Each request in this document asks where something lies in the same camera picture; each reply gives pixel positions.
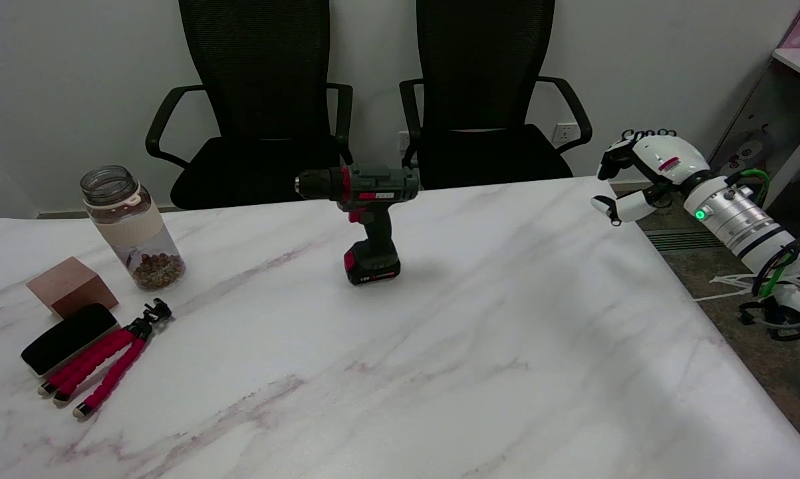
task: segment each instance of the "floor vent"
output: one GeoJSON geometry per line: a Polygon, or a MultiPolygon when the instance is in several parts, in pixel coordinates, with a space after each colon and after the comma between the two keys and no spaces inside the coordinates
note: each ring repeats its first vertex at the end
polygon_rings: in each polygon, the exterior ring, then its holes
{"type": "Polygon", "coordinates": [[[694,249],[725,249],[725,245],[706,228],[645,231],[657,251],[663,253],[690,252],[694,249]]]}

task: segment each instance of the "chair seat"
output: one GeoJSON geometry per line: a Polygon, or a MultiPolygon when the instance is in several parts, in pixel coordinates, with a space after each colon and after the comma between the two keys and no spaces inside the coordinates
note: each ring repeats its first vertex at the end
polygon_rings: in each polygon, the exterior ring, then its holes
{"type": "Polygon", "coordinates": [[[570,178],[568,164],[532,124],[494,131],[423,131],[418,146],[426,189],[570,178]]]}
{"type": "Polygon", "coordinates": [[[333,136],[314,140],[208,140],[172,186],[185,210],[302,200],[293,179],[303,170],[338,166],[333,136]]]}

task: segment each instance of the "wooden block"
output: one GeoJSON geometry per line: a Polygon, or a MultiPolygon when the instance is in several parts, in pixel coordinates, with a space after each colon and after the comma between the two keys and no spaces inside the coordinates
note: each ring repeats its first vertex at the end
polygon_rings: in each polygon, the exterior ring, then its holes
{"type": "Polygon", "coordinates": [[[119,303],[104,280],[76,257],[30,279],[27,286],[51,312],[63,319],[87,304],[101,303],[111,309],[119,303]]]}

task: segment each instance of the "white marble tabletop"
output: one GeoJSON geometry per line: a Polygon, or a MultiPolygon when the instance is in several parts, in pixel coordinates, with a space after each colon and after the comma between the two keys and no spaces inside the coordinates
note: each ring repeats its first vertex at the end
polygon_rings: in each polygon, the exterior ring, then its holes
{"type": "Polygon", "coordinates": [[[57,410],[19,358],[55,321],[25,282],[76,255],[122,324],[154,295],[88,220],[0,220],[0,478],[800,479],[800,436],[639,228],[591,208],[609,193],[421,193],[392,210],[402,275],[360,287],[363,228],[328,201],[165,215],[178,318],[86,422],[92,381],[57,410]]]}

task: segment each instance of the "red tripod leg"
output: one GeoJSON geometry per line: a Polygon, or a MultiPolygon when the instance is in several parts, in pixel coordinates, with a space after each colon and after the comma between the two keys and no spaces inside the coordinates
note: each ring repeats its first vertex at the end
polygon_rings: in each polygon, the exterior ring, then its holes
{"type": "Polygon", "coordinates": [[[74,358],[69,364],[67,364],[63,369],[57,371],[56,374],[51,376],[46,382],[43,382],[42,385],[39,387],[39,394],[42,397],[47,397],[48,395],[53,394],[54,391],[57,390],[63,383],[66,382],[66,379],[70,378],[71,375],[77,371],[77,369],[89,361],[89,358],[92,357],[95,352],[98,352],[100,349],[103,349],[111,340],[113,340],[113,336],[118,334],[119,331],[113,331],[113,333],[107,334],[107,336],[103,337],[102,339],[98,340],[95,345],[90,346],[89,349],[80,353],[77,358],[74,358]]]}
{"type": "Polygon", "coordinates": [[[128,367],[131,367],[133,361],[136,361],[136,358],[139,357],[140,353],[142,352],[142,348],[145,347],[145,340],[139,339],[139,337],[133,340],[131,343],[131,348],[125,352],[123,357],[119,358],[119,361],[116,361],[113,366],[110,367],[110,372],[107,372],[107,376],[104,377],[104,381],[101,382],[101,385],[98,388],[95,388],[95,392],[93,392],[89,397],[84,399],[80,405],[75,407],[74,411],[72,411],[72,415],[75,418],[84,418],[85,416],[90,415],[93,411],[95,411],[98,406],[104,402],[105,399],[110,395],[110,392],[115,389],[116,385],[119,384],[119,379],[125,374],[128,367]]]}
{"type": "Polygon", "coordinates": [[[121,329],[108,338],[111,339],[111,341],[107,343],[104,348],[98,349],[92,354],[86,362],[81,364],[77,370],[57,388],[57,393],[54,395],[54,404],[62,406],[68,402],[74,390],[77,389],[78,385],[80,385],[84,379],[92,374],[102,363],[107,361],[107,358],[116,354],[120,349],[131,343],[135,336],[131,331],[121,329]]]}

